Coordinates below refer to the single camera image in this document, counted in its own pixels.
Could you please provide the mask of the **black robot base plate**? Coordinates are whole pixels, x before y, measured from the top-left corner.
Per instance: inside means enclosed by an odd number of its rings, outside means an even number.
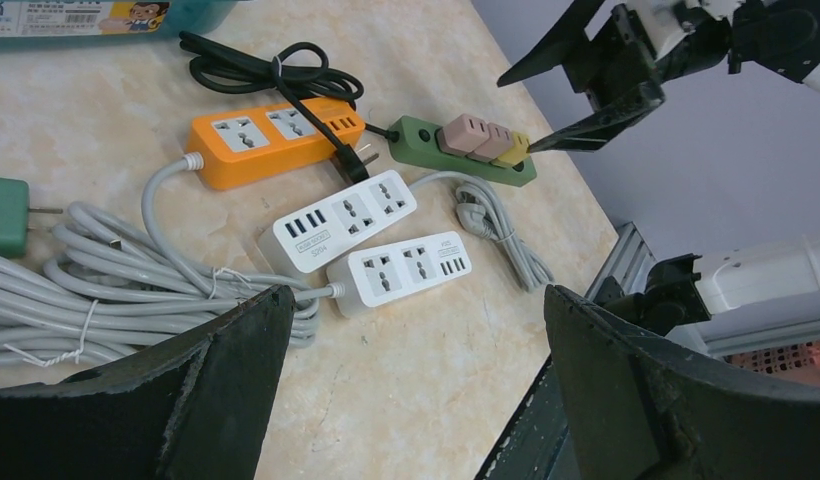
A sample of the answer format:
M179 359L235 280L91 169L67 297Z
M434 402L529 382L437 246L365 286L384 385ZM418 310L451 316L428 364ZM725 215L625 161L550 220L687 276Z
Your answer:
M567 435L560 385L547 358L475 477L549 479Z

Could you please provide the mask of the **small white power strip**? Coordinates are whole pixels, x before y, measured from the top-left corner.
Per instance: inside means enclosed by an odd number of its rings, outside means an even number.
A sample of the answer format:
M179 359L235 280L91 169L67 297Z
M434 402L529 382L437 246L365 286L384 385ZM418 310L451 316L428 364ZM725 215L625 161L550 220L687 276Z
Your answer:
M416 209L403 178L387 170L280 217L257 246L275 273L303 279Z

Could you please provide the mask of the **green power strip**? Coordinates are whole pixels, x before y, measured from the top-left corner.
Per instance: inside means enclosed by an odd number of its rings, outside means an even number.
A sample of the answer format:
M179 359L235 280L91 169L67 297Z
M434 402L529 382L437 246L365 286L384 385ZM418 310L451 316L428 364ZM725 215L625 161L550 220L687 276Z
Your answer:
M503 168L445 153L439 149L436 140L439 129L438 124L416 117L400 117L388 129L389 150L393 159L415 167L464 173L514 187L523 187L537 178L537 170L530 156L514 167Z

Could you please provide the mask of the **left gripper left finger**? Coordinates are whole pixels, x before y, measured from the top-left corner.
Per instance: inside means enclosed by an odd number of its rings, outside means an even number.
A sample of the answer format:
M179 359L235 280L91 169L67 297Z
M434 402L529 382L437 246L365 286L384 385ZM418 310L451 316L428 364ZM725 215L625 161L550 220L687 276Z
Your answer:
M272 287L56 384L0 389L0 479L251 479L291 343Z

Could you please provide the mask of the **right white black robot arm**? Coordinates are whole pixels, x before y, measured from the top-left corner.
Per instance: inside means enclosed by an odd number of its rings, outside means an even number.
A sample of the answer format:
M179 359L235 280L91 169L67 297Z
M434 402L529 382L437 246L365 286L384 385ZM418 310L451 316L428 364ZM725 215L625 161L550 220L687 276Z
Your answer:
M664 85L725 62L756 63L820 92L820 1L625 1L594 37L597 1L574 1L498 79L506 86L562 67L590 116L534 141L530 153L601 149L660 107ZM820 292L820 236L657 263L641 293L608 278L597 304L660 335L764 301Z

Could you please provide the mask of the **orange power strip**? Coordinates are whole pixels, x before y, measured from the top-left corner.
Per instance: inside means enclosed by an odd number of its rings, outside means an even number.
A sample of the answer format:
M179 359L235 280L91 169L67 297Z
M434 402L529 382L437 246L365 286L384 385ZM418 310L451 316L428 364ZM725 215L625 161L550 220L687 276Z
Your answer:
M289 103L200 116L192 121L186 152L210 188L228 190L331 159L350 184L369 178L359 159L341 160L336 147Z

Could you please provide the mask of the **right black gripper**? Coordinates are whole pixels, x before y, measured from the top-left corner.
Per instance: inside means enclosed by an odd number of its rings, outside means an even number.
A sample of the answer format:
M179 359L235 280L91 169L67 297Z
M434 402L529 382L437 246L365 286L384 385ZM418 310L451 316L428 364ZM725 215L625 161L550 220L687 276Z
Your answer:
M590 35L585 28L604 0L574 0L540 41L497 80L498 87L522 82L561 66L570 87L595 111L533 142L543 151L600 150L666 100L660 85L708 69L728 51L728 21L705 20L667 56L654 59L643 27L625 3Z

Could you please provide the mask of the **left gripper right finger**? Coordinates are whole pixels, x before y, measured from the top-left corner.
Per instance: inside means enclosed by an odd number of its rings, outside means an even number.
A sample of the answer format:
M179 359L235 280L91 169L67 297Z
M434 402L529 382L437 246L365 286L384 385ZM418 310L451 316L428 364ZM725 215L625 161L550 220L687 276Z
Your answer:
M820 387L712 359L562 286L544 317L585 479L820 479Z

